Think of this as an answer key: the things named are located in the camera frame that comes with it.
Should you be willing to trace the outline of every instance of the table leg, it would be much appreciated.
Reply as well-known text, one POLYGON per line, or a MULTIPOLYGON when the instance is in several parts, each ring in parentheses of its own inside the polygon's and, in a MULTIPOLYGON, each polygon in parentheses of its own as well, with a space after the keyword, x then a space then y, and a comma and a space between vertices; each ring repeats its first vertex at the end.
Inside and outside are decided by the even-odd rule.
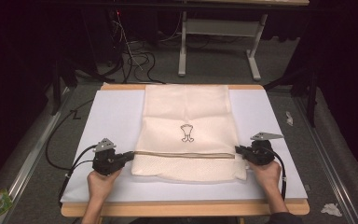
POLYGON ((266 26, 267 14, 263 14, 260 23, 255 33, 254 44, 251 50, 246 50, 246 56, 248 58, 249 66, 251 67, 252 76, 255 81, 261 79, 260 73, 258 72, 257 64, 255 62, 255 51, 257 50, 258 43, 260 42, 261 35, 263 34, 264 27, 266 26))
POLYGON ((244 217, 238 217, 238 224, 245 224, 245 218, 244 217))
POLYGON ((184 77, 186 75, 186 21, 187 13, 184 11, 182 13, 182 45, 179 55, 179 77, 184 77))

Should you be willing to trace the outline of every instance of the human hand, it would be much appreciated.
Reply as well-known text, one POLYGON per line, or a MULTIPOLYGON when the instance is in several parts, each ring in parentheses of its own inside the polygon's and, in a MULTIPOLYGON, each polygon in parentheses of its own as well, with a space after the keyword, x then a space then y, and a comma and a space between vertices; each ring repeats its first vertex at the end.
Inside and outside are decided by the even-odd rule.
POLYGON ((109 193, 112 191, 116 178, 120 175, 118 170, 111 175, 100 175, 96 171, 92 171, 87 176, 89 185, 89 203, 82 219, 82 224, 99 223, 99 216, 103 207, 103 203, 109 193))
POLYGON ((111 175, 100 175, 96 171, 90 172, 87 176, 89 199, 103 203, 112 191, 113 184, 120 173, 121 170, 118 170, 111 175))
POLYGON ((255 165, 249 162, 249 166, 255 172, 258 184, 266 190, 267 188, 277 188, 281 175, 281 166, 276 161, 267 165, 255 165))

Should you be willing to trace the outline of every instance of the sleeve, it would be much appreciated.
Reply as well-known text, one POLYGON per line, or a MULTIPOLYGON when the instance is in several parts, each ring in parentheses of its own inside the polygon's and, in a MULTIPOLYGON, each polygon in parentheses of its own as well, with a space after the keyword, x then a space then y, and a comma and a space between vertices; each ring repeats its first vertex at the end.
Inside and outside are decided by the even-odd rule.
POLYGON ((302 224, 301 217, 297 217, 291 213, 274 213, 269 217, 266 224, 302 224))

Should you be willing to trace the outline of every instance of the dark background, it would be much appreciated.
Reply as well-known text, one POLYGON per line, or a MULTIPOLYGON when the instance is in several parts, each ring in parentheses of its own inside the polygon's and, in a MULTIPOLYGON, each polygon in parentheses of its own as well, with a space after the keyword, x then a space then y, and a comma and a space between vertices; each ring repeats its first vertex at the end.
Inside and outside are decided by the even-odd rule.
MULTIPOLYGON (((302 37, 285 75, 304 66, 317 75, 318 86, 358 160, 358 0, 311 0, 309 7, 334 8, 339 13, 321 13, 312 19, 304 13, 272 13, 262 38, 302 37)), ((169 12, 138 10, 137 17, 132 13, 123 10, 123 22, 152 44, 157 30, 170 34, 176 27, 177 18, 169 12)), ((58 55, 96 69, 95 46, 84 27, 88 15, 79 8, 46 9, 32 0, 0 1, 0 168, 46 105, 45 91, 58 55)))

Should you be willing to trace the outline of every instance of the embroidered logo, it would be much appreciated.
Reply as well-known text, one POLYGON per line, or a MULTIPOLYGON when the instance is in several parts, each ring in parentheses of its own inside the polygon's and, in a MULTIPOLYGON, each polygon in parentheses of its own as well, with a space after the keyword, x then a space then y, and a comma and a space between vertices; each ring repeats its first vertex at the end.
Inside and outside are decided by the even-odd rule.
POLYGON ((193 142, 194 138, 192 138, 191 135, 191 130, 193 130, 193 125, 190 124, 184 124, 182 126, 180 126, 180 128, 182 129, 183 133, 185 134, 185 137, 182 138, 183 142, 193 142))

